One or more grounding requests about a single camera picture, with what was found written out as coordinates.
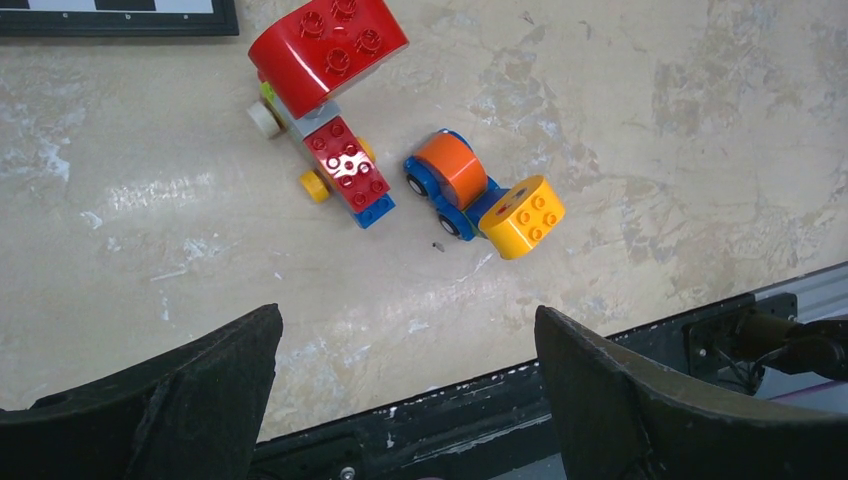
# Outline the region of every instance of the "marble floor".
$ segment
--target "marble floor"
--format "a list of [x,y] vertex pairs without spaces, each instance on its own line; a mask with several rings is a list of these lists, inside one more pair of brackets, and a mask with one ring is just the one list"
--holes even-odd
[[[235,38],[0,42],[0,408],[273,302],[265,439],[532,358],[539,304],[609,334],[848,259],[842,0],[388,0],[411,45],[338,100],[395,187],[367,231],[245,113],[302,1],[237,3]],[[528,257],[405,187],[441,127],[566,202]]]

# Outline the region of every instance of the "gray lego brick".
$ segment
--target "gray lego brick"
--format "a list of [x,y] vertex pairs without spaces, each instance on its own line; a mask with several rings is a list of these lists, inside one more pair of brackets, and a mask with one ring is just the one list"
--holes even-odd
[[280,100],[280,97],[274,97],[274,101],[271,103],[271,106],[274,110],[276,110],[280,119],[283,120],[288,132],[294,136],[298,142],[302,142],[304,138],[312,135],[319,128],[326,125],[330,120],[342,114],[341,108],[339,108],[339,105],[333,100],[328,101],[324,105],[312,110],[299,119],[294,118],[294,115],[289,112]]

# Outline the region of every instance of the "white wheel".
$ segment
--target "white wheel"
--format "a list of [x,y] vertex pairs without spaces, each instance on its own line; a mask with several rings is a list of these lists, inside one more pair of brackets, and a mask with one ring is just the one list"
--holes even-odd
[[274,135],[280,133],[280,124],[277,123],[277,118],[271,113],[271,110],[262,102],[256,102],[247,109],[247,114],[253,119],[253,123],[259,127],[259,130],[265,135],[265,138],[274,138]]

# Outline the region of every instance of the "blue lego brick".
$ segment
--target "blue lego brick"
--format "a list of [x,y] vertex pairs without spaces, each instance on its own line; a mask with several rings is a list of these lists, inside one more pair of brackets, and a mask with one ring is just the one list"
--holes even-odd
[[[436,209],[436,213],[440,216],[439,221],[442,223],[442,227],[449,233],[454,234],[456,237],[465,240],[466,242],[470,242],[474,239],[474,237],[476,237],[475,227],[471,225],[471,222],[468,221],[468,218],[462,213],[462,211],[450,203],[445,202],[444,205]],[[452,228],[445,225],[445,220],[450,222],[450,226]]]
[[436,180],[435,175],[433,175],[433,173],[430,172],[430,169],[425,167],[424,164],[416,160],[415,157],[409,157],[405,162],[403,162],[403,170],[418,182],[418,187],[416,187],[411,181],[409,181],[409,179],[407,179],[407,181],[409,181],[409,186],[415,190],[415,193],[421,195],[418,192],[418,188],[420,187],[424,190],[424,193],[427,194],[427,198],[436,204],[436,206],[439,206],[441,203],[439,201],[440,198],[442,201],[447,203],[447,200],[442,197],[442,191],[439,188],[439,182]]
[[489,186],[491,187],[492,184],[495,185],[495,188],[486,190],[483,195],[480,195],[477,200],[474,200],[474,202],[465,209],[465,216],[468,217],[468,220],[472,223],[472,225],[474,225],[474,228],[480,227],[480,219],[483,218],[483,215],[491,210],[492,207],[509,192],[506,188],[498,188],[497,183],[495,183],[490,177]]
[[302,118],[294,118],[294,115],[289,112],[280,97],[274,97],[271,106],[280,116],[280,119],[286,125],[286,129],[292,134],[298,142],[302,142],[306,137],[318,131],[321,127],[328,124],[330,120],[342,114],[342,109],[339,105],[330,100],[320,107],[312,110]]
[[[413,186],[412,182],[410,182],[410,186],[416,190],[416,193],[418,193],[419,188],[423,189],[424,193],[427,194],[427,198],[436,208],[436,212],[439,215],[444,216],[447,221],[450,222],[454,230],[451,233],[456,234],[457,237],[465,241],[470,241],[475,237],[476,227],[471,225],[471,222],[468,221],[468,218],[466,218],[462,211],[451,205],[450,202],[442,196],[442,190],[439,188],[439,182],[436,180],[436,177],[430,169],[416,160],[415,157],[409,157],[403,163],[403,170],[417,181],[419,187]],[[445,225],[443,221],[442,226],[445,230],[452,230],[451,228],[448,228],[448,225]]]
[[462,135],[460,135],[460,134],[458,134],[458,133],[454,132],[453,130],[449,130],[449,129],[447,129],[447,128],[443,128],[443,129],[439,130],[439,132],[440,132],[440,133],[449,133],[449,134],[453,135],[454,137],[456,137],[456,139],[457,139],[457,140],[459,140],[460,142],[464,143],[464,144],[465,144],[465,146],[466,146],[466,147],[468,147],[468,149],[469,149],[469,150],[471,150],[472,152],[474,151],[474,149],[473,149],[473,148],[471,148],[471,144],[470,144],[470,143],[468,143],[468,141],[465,139],[465,137],[463,137]]
[[377,223],[377,220],[383,218],[393,208],[395,208],[395,202],[387,193],[371,204],[370,207],[363,210],[362,213],[351,213],[351,216],[357,225],[363,229],[367,229]]

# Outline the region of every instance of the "black mount bracket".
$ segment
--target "black mount bracket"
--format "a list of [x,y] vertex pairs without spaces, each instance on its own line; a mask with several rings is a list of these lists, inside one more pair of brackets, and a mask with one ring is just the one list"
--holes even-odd
[[740,368],[739,362],[747,356],[746,345],[740,342],[742,327],[764,317],[794,322],[797,315],[797,297],[784,293],[687,325],[684,334],[689,375],[708,383],[736,383],[732,365]]

